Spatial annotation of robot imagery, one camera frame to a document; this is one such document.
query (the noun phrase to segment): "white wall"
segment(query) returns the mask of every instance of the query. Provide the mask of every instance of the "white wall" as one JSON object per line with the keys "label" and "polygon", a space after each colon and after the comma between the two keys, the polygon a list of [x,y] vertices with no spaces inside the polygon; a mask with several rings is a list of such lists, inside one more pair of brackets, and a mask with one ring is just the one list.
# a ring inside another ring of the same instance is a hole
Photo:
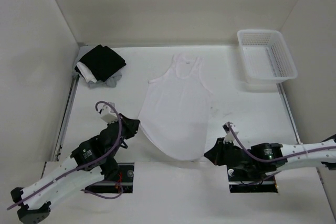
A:
{"label": "white wall", "polygon": [[[336,0],[299,0],[282,28],[298,68],[285,83],[301,140],[314,143],[336,133]],[[336,213],[336,172],[321,170]]]}
{"label": "white wall", "polygon": [[236,44],[245,28],[280,29],[297,0],[57,0],[79,42]]}
{"label": "white wall", "polygon": [[77,50],[55,0],[0,0],[1,223],[18,223],[10,191],[41,175]]}

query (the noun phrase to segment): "metal edge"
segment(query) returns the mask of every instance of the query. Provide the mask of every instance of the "metal edge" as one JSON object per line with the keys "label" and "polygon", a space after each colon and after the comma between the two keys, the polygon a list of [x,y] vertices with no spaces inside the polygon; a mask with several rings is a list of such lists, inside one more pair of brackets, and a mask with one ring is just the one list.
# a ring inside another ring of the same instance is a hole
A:
{"label": "metal edge", "polygon": [[284,87],[283,87],[282,83],[277,84],[277,88],[278,88],[278,91],[279,91],[279,94],[280,94],[283,106],[286,109],[286,112],[287,112],[286,114],[288,116],[288,119],[290,121],[292,129],[294,131],[296,142],[298,144],[301,144],[300,136],[299,136],[298,130],[296,128],[295,121],[294,121],[292,112],[290,110],[289,103],[288,103],[288,100],[287,100],[287,97],[286,97],[286,94],[285,94],[285,90],[283,89]]}
{"label": "metal edge", "polygon": [[59,156],[61,154],[62,147],[63,147],[64,137],[65,137],[65,134],[68,128],[72,105],[74,104],[78,81],[79,81],[79,76],[74,76],[71,82],[70,91],[68,95],[67,105],[66,105],[64,115],[63,115],[62,124],[59,130],[59,133],[58,133],[56,145],[55,145],[50,161],[59,161]]}

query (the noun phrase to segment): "white table surface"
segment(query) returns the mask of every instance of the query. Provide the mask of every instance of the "white table surface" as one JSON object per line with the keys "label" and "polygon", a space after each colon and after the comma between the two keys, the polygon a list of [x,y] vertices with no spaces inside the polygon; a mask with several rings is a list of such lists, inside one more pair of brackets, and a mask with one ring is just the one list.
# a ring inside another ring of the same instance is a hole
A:
{"label": "white table surface", "polygon": [[[202,56],[202,77],[214,93],[206,149],[225,135],[222,125],[234,122],[250,147],[263,142],[295,144],[276,85],[244,82],[239,52],[234,46],[116,48],[127,62],[116,88],[89,89],[80,79],[60,160],[106,126],[94,110],[99,100],[111,101],[118,112],[137,118],[148,80],[170,66],[174,54]],[[139,133],[120,149],[118,162],[135,162],[134,191],[106,201],[78,194],[51,213],[59,223],[335,223],[315,168],[277,175],[279,193],[231,194],[225,167],[205,158],[177,162]],[[48,174],[59,163],[47,164]]]}

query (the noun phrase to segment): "screw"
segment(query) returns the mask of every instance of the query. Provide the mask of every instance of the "screw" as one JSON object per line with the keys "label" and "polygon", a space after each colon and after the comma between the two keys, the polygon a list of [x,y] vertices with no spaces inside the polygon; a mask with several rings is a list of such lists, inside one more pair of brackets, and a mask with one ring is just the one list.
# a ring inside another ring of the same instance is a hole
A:
{"label": "screw", "polygon": [[134,176],[134,171],[132,171],[132,170],[128,170],[128,171],[127,171],[127,176],[128,176],[129,178],[132,178],[132,177]]}
{"label": "screw", "polygon": [[233,169],[229,169],[229,170],[227,170],[227,175],[229,175],[230,177],[233,177],[234,176],[234,173],[235,172],[235,170],[233,170]]}

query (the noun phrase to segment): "pile of clothes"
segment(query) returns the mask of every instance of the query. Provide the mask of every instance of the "pile of clothes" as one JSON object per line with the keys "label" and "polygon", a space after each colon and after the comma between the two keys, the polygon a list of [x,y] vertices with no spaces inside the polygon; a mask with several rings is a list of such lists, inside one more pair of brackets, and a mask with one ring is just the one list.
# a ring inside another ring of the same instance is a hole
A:
{"label": "pile of clothes", "polygon": [[90,88],[114,88],[121,79],[125,60],[111,48],[102,45],[81,47],[73,65],[73,75],[85,78]]}

